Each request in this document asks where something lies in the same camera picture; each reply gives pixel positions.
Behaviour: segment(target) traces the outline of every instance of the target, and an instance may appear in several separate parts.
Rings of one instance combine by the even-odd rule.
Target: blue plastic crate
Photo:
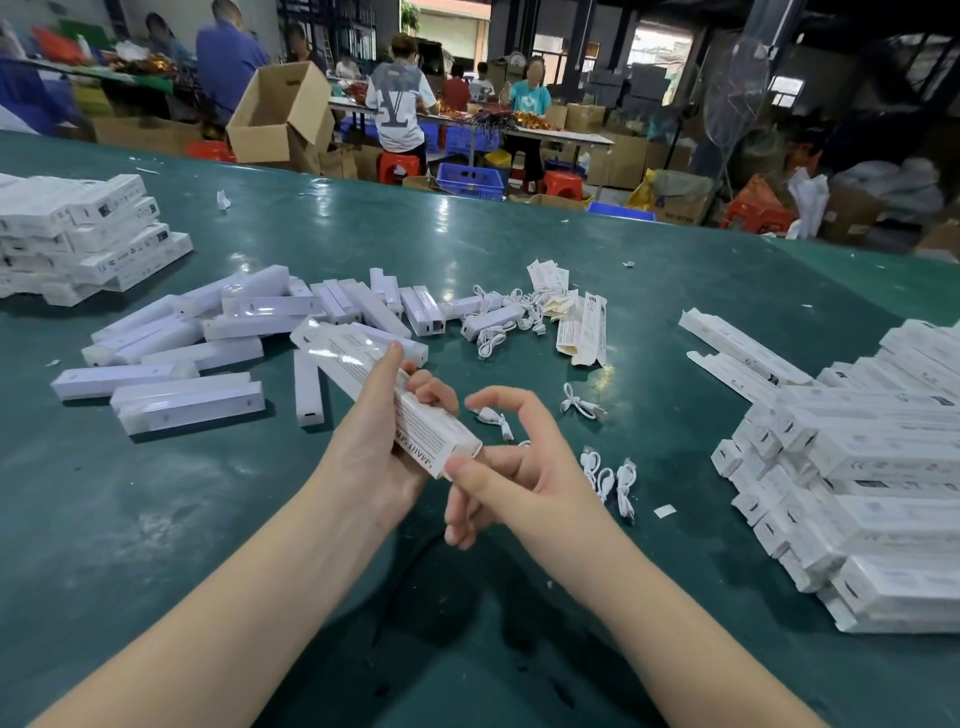
[[[437,186],[444,192],[481,200],[502,200],[503,180],[495,169],[442,162]]]
[[[477,130],[474,152],[492,152],[500,148],[500,132]],[[463,127],[446,128],[446,150],[448,153],[468,155],[470,153],[470,129]]]
[[[619,205],[604,205],[603,203],[590,203],[587,212],[595,215],[607,215],[607,217],[622,217],[627,220],[643,220],[648,223],[656,223],[657,215],[653,212],[647,212],[642,209],[631,209],[630,207],[621,207]]]

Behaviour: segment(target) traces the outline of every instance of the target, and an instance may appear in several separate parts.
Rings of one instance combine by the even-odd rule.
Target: red shirt
[[[470,100],[470,84],[460,78],[447,79],[441,95],[452,109],[466,111]]]

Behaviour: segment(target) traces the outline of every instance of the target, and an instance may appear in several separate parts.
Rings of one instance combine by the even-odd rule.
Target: person
[[[546,64],[541,56],[534,56],[523,70],[523,80],[511,85],[509,82],[500,91],[500,103],[510,103],[514,111],[527,111],[544,116],[550,106],[550,92],[543,85]],[[543,162],[540,160],[540,140],[527,136],[507,135],[503,148],[511,158],[523,152],[523,176],[526,184],[536,184],[543,179]]]
[[[466,111],[470,101],[470,86],[464,81],[464,67],[454,63],[450,67],[450,78],[444,81],[444,90],[440,94],[444,103],[455,111]]]
[[[290,55],[287,56],[288,63],[303,63],[313,61],[321,73],[326,75],[326,59],[317,53],[316,48],[311,48],[306,42],[306,33],[303,26],[292,23],[287,26],[287,42],[290,44]]]
[[[360,81],[363,79],[363,74],[360,73],[357,64],[353,62],[353,56],[347,51],[341,52],[334,75],[338,79],[347,79],[348,81]]]
[[[367,106],[376,109],[380,146],[397,155],[416,155],[426,174],[426,137],[417,123],[417,106],[436,112],[437,99],[417,68],[417,39],[397,33],[390,40],[392,63],[380,63],[367,84]]]
[[[218,122],[226,126],[256,69],[270,59],[244,33],[243,15],[231,0],[213,0],[210,8],[215,23],[197,33],[197,78],[217,110]]]
[[[480,61],[477,63],[477,77],[470,82],[470,99],[478,104],[490,101],[496,95],[493,84],[487,78],[489,71],[490,67],[487,66],[487,62]]]
[[[417,400],[459,412],[448,385],[402,358],[394,342],[300,491],[34,728],[253,724],[426,482],[394,447],[398,370]],[[516,412],[531,444],[447,461],[450,546],[470,548],[484,528],[505,523],[603,621],[673,728],[824,725],[633,544],[532,392],[488,387],[465,405]]]
[[[167,21],[158,13],[147,15],[147,35],[150,37],[150,49],[161,56],[166,56],[177,66],[194,65],[197,60],[187,47],[174,36]]]

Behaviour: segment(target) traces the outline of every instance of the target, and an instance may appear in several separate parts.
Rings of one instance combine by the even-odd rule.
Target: green work table
[[[593,446],[614,468],[632,458],[636,525],[626,532],[832,725],[960,719],[960,641],[840,634],[731,509],[734,489],[709,455],[748,404],[686,358],[708,348],[677,326],[696,306],[816,374],[874,353],[898,314],[953,323],[954,268],[0,134],[8,174],[105,179],[136,166],[159,173],[144,175],[147,188],[195,253],[125,296],[73,309],[0,301],[0,725],[22,725],[176,604],[296,492],[330,437],[329,426],[297,427],[292,345],[278,336],[249,367],[270,401],[263,416],[133,442],[104,403],[64,405],[50,389],[59,369],[83,366],[92,331],[242,265],[282,263],[308,281],[366,279],[377,266],[441,297],[474,283],[529,288],[535,257],[609,299],[608,365],[574,369],[554,350],[553,327],[542,338],[511,333],[481,362],[454,325],[428,340],[428,367],[461,397],[493,383],[530,388],[576,452]],[[220,189],[233,202],[226,212]],[[814,268],[836,268],[842,284]],[[916,293],[908,302],[894,286]],[[565,381],[609,410],[603,425],[560,414]],[[336,425],[349,400],[328,389]],[[258,724],[662,725],[602,627],[509,532],[494,529],[466,553],[445,546],[445,497],[428,484]],[[658,519],[666,503],[677,513]],[[594,557],[603,569],[608,557]]]

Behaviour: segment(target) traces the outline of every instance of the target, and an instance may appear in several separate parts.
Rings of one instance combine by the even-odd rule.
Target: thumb
[[[445,470],[454,485],[493,510],[511,530],[530,508],[531,498],[536,497],[483,463],[466,457],[451,457]]]

